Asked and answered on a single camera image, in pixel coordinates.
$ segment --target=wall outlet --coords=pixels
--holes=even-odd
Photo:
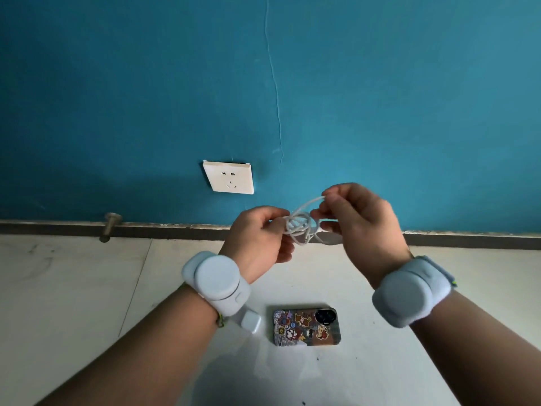
[[[254,193],[250,164],[203,161],[203,168],[213,191],[234,194]]]

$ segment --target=floor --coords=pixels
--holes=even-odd
[[[31,405],[152,310],[196,252],[221,242],[0,235],[0,405]],[[541,347],[540,251],[413,248],[448,268],[459,290]],[[179,404],[457,405],[408,328],[396,330],[341,245],[299,247],[253,285],[262,314],[250,335],[214,337]],[[335,347],[276,348],[276,308],[325,304],[339,315]]]

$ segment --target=smartphone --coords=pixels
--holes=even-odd
[[[338,314],[331,307],[274,311],[276,346],[338,345],[342,340]]]

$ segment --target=metal bolt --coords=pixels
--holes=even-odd
[[[102,242],[109,242],[109,239],[111,239],[112,229],[116,224],[120,224],[120,222],[122,222],[122,215],[115,214],[114,212],[107,212],[105,214],[105,219],[107,219],[107,224],[105,225],[105,230],[103,231],[103,235],[100,236],[99,240]]]

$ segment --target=tangled cable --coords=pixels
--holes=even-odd
[[[325,197],[317,197],[312,201],[308,201],[306,204],[303,204],[294,210],[290,216],[285,217],[286,230],[283,233],[289,235],[298,245],[306,245],[312,238],[315,238],[322,244],[327,245],[327,243],[323,242],[317,235],[317,231],[319,229],[319,219],[312,218],[308,212],[303,211],[303,209],[308,205],[323,199],[325,199]],[[299,240],[296,238],[301,235],[304,235],[304,242],[299,242]]]

